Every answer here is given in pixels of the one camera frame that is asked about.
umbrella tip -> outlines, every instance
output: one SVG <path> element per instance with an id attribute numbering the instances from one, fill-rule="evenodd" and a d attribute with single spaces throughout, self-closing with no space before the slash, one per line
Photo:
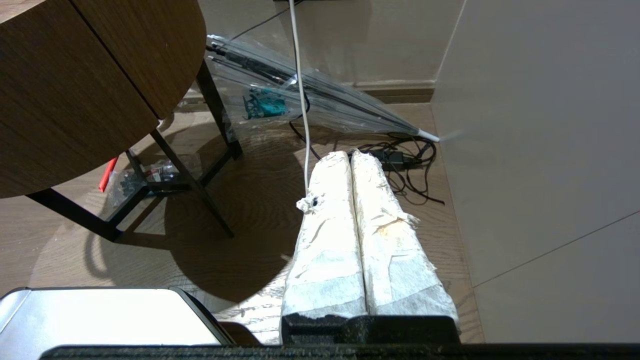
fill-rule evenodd
<path id="1" fill-rule="evenodd" d="M 425 139 L 429 139 L 432 142 L 440 142 L 440 138 L 439 137 L 437 137 L 435 135 L 432 135 L 432 134 L 429 134 L 425 130 L 422 130 L 422 129 L 418 129 L 418 136 L 423 137 Z"/>

white wall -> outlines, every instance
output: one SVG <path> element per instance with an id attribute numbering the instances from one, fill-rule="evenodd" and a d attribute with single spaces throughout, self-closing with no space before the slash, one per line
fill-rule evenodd
<path id="1" fill-rule="evenodd" d="M 433 111 L 488 341 L 640 341 L 638 13 L 466 2 Z"/>
<path id="2" fill-rule="evenodd" d="M 333 0 L 296 7 L 303 61 L 343 82 L 430 85 L 462 0 Z M 272 0 L 200 0 L 209 33 L 232 37 L 288 7 Z M 289 13 L 247 33 L 292 56 Z"/>

white cable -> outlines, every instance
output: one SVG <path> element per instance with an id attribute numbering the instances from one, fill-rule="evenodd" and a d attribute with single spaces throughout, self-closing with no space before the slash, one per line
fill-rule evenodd
<path id="1" fill-rule="evenodd" d="M 309 191 L 309 152 L 311 139 L 309 138 L 309 123 L 307 120 L 307 109 L 305 106 L 305 91 L 302 87 L 302 66 L 300 65 L 300 45 L 298 43 L 298 27 L 296 25 L 296 5 L 294 0 L 289 0 L 289 13 L 291 14 L 291 28 L 293 29 L 293 49 L 296 52 L 296 74 L 298 76 L 298 90 L 300 90 L 300 108 L 302 109 L 302 120 L 305 123 L 305 143 L 307 151 L 305 153 L 305 194 Z"/>

red object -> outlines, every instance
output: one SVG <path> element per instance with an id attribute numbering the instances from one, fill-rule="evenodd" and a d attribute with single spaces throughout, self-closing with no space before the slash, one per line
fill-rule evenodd
<path id="1" fill-rule="evenodd" d="M 104 174 L 102 175 L 102 179 L 100 180 L 100 184 L 98 184 L 98 189 L 100 189 L 100 192 L 104 192 L 104 189 L 107 188 L 107 184 L 109 184 L 109 177 L 111 176 L 111 173 L 113 172 L 113 168 L 116 167 L 116 162 L 117 161 L 118 161 L 117 157 L 111 159 L 111 161 L 109 161 L 109 163 L 107 164 L 107 168 L 104 169 Z"/>

table leg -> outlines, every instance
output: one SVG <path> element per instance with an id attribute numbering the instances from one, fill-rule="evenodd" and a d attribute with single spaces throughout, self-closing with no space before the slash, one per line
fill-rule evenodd
<path id="1" fill-rule="evenodd" d="M 109 241 L 115 242 L 122 234 L 116 224 L 104 221 L 51 188 L 26 196 Z"/>
<path id="2" fill-rule="evenodd" d="M 201 196 L 201 198 L 204 200 L 205 204 L 209 208 L 209 211 L 211 211 L 211 213 L 216 218 L 218 223 L 220 223 L 220 225 L 225 230 L 227 235 L 229 235 L 230 237 L 233 237 L 234 236 L 233 231 L 231 231 L 231 228 L 229 227 L 229 225 L 227 225 L 227 222 L 225 221 L 225 219 L 222 217 L 222 215 L 220 215 L 220 212 L 218 211 L 216 205 L 213 203 L 211 196 L 209 196 L 209 194 L 207 193 L 207 190 L 205 190 L 202 184 L 198 180 L 196 180 L 193 177 L 193 175 L 191 175 L 191 173 L 189 172 L 189 170 L 187 170 L 186 166 L 184 166 L 184 164 L 182 163 L 178 155 L 164 140 L 160 132 L 158 132 L 158 130 L 156 129 L 153 130 L 151 132 L 151 137 L 156 141 L 158 146 L 160 146 L 160 149 L 162 149 L 162 151 L 167 155 L 169 160 L 171 160 L 171 162 L 173 163 L 173 166 L 175 166 L 178 169 L 180 174 L 184 177 L 184 179 L 190 185 L 191 189 L 196 191 Z"/>
<path id="3" fill-rule="evenodd" d="M 225 105 L 222 103 L 220 93 L 216 88 L 216 84 L 214 83 L 211 73 L 209 72 L 209 68 L 204 60 L 202 60 L 202 64 L 200 64 L 200 70 L 196 76 L 196 82 L 198 83 L 200 92 L 202 92 L 204 101 L 209 107 L 209 111 L 211 111 L 211 114 L 213 115 L 213 119 L 216 121 L 216 125 L 218 125 L 220 134 L 222 134 L 222 139 L 224 139 L 225 144 L 231 150 L 233 158 L 238 159 L 238 157 L 242 155 L 242 147 L 236 138 L 236 134 L 231 126 L 231 122 L 229 121 Z"/>

